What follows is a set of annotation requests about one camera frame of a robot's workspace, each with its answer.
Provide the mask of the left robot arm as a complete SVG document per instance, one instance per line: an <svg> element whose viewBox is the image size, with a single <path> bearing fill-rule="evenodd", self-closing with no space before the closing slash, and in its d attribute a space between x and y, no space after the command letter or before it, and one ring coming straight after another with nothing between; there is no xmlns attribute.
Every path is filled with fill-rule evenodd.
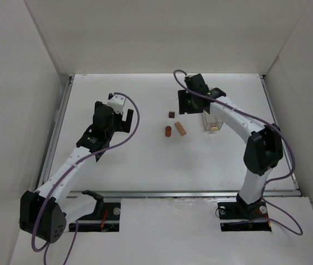
<svg viewBox="0 0 313 265"><path fill-rule="evenodd" d="M96 102L92 124L77 141L62 167L37 190L26 191L20 199L19 227L48 243L56 242L69 225L89 214L100 214L103 196L85 190L67 202L72 188L94 166L103 153L112 149L110 142L116 132L132 135L134 111L124 112L126 96L110 94L106 104Z"/></svg>

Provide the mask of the orange wood cylinder block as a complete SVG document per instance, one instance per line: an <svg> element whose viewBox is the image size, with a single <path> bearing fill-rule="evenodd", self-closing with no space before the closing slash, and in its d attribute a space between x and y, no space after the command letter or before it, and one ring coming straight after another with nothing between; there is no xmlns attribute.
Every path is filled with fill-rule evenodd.
<svg viewBox="0 0 313 265"><path fill-rule="evenodd" d="M172 135L172 127L171 126L166 126L165 127L165 136L170 137Z"/></svg>

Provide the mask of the clear plastic box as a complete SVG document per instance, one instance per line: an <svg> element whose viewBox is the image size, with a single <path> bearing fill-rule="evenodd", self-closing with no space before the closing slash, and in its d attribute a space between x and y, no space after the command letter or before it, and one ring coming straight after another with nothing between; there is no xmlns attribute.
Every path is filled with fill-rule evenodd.
<svg viewBox="0 0 313 265"><path fill-rule="evenodd" d="M206 92L205 95L213 99L226 96L226 94L220 88L212 88L208 92ZM206 131L220 130L223 125L223 122L219 120L216 116L210 114L210 103L212 103L212 101L208 99L205 100L205 107L201 115L204 130Z"/></svg>

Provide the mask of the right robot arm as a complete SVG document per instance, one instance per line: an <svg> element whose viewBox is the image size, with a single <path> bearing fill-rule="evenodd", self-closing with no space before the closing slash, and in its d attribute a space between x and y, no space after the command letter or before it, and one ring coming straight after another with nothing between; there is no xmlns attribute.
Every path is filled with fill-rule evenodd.
<svg viewBox="0 0 313 265"><path fill-rule="evenodd" d="M210 89L201 74L184 75L178 91L179 113L206 112L219 118L245 143L243 161L247 168L242 188L235 202L219 203L223 220L252 220L264 216L260 208L267 179L283 158L280 128L275 124L240 110L219 88Z"/></svg>

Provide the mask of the light engraved wood block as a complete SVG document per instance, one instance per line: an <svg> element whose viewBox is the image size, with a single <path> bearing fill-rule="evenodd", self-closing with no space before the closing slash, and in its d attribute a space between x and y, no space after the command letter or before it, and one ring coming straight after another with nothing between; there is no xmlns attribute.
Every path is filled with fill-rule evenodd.
<svg viewBox="0 0 313 265"><path fill-rule="evenodd" d="M187 134L185 128L183 127L183 125L178 121L175 124L176 129L178 130L178 132L180 133L181 136L184 136Z"/></svg>

